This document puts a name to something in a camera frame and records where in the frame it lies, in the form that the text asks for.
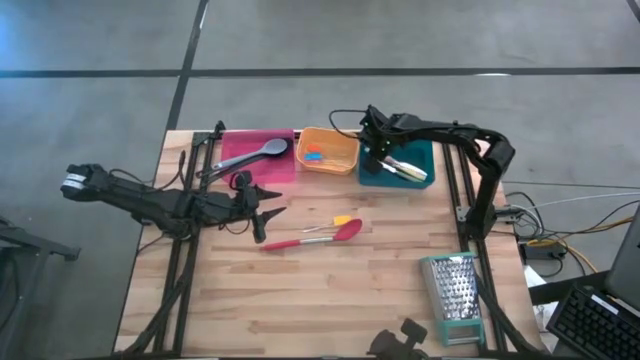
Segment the concrete floor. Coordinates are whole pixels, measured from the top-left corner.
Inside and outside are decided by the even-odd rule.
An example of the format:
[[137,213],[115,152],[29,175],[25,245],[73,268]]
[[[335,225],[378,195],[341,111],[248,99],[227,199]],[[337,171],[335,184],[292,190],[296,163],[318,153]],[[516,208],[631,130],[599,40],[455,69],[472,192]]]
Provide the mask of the concrete floor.
[[[0,71],[180,69],[198,2],[0,0]],[[640,66],[624,0],[211,0],[202,25],[197,69]],[[69,163],[152,178],[177,82],[0,79],[0,213],[83,249],[48,265],[24,358],[110,352],[140,227],[58,189]],[[629,75],[203,78],[189,81],[177,127],[328,126],[330,110],[369,103],[458,119],[506,134],[517,149],[506,190],[542,203],[640,189],[639,93]],[[541,212],[549,228],[580,229],[632,199]],[[571,244],[607,269],[624,230]],[[578,274],[569,259],[554,279]]]

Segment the red silicone spatula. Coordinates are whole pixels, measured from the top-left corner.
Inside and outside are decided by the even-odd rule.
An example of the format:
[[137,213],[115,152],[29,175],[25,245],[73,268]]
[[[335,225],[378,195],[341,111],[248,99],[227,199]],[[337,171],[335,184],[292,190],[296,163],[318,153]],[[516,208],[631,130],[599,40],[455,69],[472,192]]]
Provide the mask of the red silicone spatula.
[[342,225],[340,229],[338,229],[338,232],[332,237],[282,241],[279,243],[265,245],[261,247],[260,250],[271,251],[271,250],[284,249],[284,248],[304,245],[304,244],[315,244],[315,243],[331,242],[331,241],[345,241],[354,237],[357,233],[360,232],[361,229],[362,229],[362,220],[353,219],[348,223]]

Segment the metal grater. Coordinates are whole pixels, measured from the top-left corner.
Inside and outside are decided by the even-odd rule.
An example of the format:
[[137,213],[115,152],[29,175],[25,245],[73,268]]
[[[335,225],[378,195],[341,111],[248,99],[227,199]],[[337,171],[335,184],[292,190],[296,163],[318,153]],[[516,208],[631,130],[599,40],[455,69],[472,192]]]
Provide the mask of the metal grater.
[[473,253],[430,256],[420,265],[443,345],[483,342]]

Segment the butcher block tabletop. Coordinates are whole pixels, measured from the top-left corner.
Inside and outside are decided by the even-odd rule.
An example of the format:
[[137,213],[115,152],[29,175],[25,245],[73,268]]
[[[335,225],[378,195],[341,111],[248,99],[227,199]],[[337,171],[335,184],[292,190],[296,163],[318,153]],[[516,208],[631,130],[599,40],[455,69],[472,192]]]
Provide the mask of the butcher block tabletop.
[[[188,158],[192,135],[193,131],[167,133],[156,184],[173,177],[182,150]],[[216,144],[214,163],[220,159],[220,142]],[[355,172],[322,174],[300,164],[295,182],[265,186],[283,195],[262,201],[261,211],[287,207],[268,223],[265,244],[331,236],[335,229],[312,234],[301,230],[330,223],[337,215],[364,222],[361,233],[349,241],[261,252],[250,229],[240,235],[217,227],[203,229],[182,355],[362,357],[383,329],[404,339],[400,326],[405,318],[429,331],[419,346],[430,356],[476,354],[475,345],[441,345],[419,270],[418,260],[425,256],[460,251],[442,146],[434,143],[433,149],[436,180],[425,190],[365,187]],[[453,158],[460,197],[466,203],[458,157]],[[473,165],[471,171],[477,187],[480,177]],[[209,190],[231,193],[221,180]],[[502,188],[495,202],[505,203]],[[245,223],[229,227],[237,232]],[[512,228],[496,225],[494,230]],[[140,246],[159,235],[154,226],[145,227]],[[527,340],[542,348],[514,237],[491,233],[486,243],[500,306]],[[171,240],[163,239],[135,260],[114,350],[130,345],[158,309],[170,249]],[[174,309],[169,319],[168,347],[175,313]],[[495,348],[488,315],[484,309],[489,348]]]

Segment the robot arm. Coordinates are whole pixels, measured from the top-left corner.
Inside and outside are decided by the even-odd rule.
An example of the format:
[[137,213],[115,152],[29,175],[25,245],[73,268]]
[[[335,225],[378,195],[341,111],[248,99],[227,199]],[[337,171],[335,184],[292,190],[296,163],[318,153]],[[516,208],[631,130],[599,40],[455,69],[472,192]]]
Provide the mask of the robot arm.
[[[363,129],[359,140],[369,148],[364,168],[372,174],[380,172],[380,162],[394,147],[404,146],[414,140],[460,146],[482,177],[476,205],[467,213],[465,235],[469,239],[480,240],[487,236],[496,221],[493,199],[500,179],[515,155],[515,149],[507,138],[496,131],[475,125],[425,121],[411,114],[386,117],[371,105],[360,124]],[[484,154],[481,154],[476,140],[489,143]]]
[[60,190],[65,198],[79,201],[102,201],[131,213],[136,221],[151,221],[167,236],[184,239],[192,235],[195,223],[224,226],[250,220],[256,243],[266,238],[264,227],[278,208],[257,214],[260,200],[282,194],[251,185],[251,173],[235,176],[236,195],[221,192],[200,193],[196,190],[156,189],[139,182],[117,177],[98,164],[69,165],[67,178]]

